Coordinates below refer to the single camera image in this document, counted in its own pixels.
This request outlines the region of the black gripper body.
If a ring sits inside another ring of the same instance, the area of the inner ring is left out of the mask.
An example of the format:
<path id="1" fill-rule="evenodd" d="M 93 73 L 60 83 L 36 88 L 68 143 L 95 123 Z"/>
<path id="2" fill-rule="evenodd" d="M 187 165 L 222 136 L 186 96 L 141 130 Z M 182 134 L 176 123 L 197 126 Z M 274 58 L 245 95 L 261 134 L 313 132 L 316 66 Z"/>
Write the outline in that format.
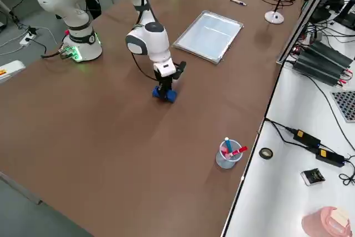
<path id="1" fill-rule="evenodd" d="M 154 74 L 155 74 L 156 80 L 159 82 L 160 85 L 164 85 L 164 84 L 165 85 L 167 85 L 167 84 L 171 85 L 172 82 L 173 82 L 173 78 L 170 75 L 166 76 L 166 77 L 163 77 L 158 70 L 155 70 Z"/>

